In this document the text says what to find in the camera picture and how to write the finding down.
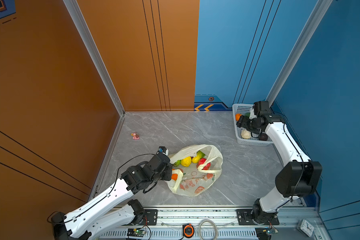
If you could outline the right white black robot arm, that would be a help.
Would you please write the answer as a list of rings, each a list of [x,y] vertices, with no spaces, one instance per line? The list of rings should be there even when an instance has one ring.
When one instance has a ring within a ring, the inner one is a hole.
[[[283,169],[275,178],[275,187],[253,205],[253,221],[258,225],[268,224],[284,205],[316,191],[323,167],[304,153],[279,116],[258,115],[253,119],[240,116],[237,126],[253,134],[265,133],[283,161]]]

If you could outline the yellow lemon fruit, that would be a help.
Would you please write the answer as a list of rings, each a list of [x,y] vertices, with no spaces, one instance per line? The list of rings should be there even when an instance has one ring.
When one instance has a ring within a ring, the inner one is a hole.
[[[189,167],[192,163],[192,157],[186,157],[184,159],[181,160],[181,165],[183,167]]]

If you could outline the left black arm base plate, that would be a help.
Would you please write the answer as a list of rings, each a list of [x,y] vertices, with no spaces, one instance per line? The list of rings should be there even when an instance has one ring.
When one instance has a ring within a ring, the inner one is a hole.
[[[158,220],[158,210],[157,209],[147,209],[144,210],[144,213],[138,214],[133,221],[132,225],[148,225],[155,226]]]

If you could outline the red apple fruit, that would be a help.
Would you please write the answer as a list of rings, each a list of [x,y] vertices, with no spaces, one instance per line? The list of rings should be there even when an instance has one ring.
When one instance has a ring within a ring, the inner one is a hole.
[[[207,170],[210,169],[210,167],[211,167],[211,163],[207,163],[207,164],[203,167],[203,170],[204,170],[204,171],[207,171]]]

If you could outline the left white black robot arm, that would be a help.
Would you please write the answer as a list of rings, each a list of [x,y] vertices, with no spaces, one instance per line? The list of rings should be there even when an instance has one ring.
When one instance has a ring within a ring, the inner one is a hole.
[[[51,217],[56,240],[96,240],[105,232],[122,225],[139,224],[144,208],[134,194],[149,191],[157,181],[170,181],[171,163],[141,163],[129,167],[108,190],[80,208]]]

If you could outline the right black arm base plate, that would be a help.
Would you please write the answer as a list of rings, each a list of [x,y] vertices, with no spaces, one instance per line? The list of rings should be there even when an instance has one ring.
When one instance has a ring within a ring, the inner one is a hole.
[[[236,214],[240,226],[280,224],[277,213],[255,213],[250,209],[237,209]]]

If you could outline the cream white fruit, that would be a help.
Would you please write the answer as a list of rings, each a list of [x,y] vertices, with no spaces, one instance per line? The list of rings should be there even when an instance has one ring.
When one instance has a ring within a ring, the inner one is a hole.
[[[246,130],[246,129],[242,129],[242,131],[241,131],[241,137],[242,137],[243,139],[248,140],[248,139],[250,139],[250,138],[252,137],[252,133],[251,133],[250,131]]]

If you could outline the printed translucent plastic bag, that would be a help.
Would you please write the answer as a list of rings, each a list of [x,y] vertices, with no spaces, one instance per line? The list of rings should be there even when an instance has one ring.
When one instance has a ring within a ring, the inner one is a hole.
[[[209,189],[222,174],[223,156],[217,147],[213,145],[192,145],[181,149],[176,154],[169,155],[170,163],[186,157],[195,157],[197,151],[205,154],[206,162],[200,166],[191,163],[189,167],[179,165],[173,166],[172,174],[178,174],[176,181],[168,182],[169,189],[176,195],[196,197]],[[209,170],[204,171],[203,167],[211,163]]]

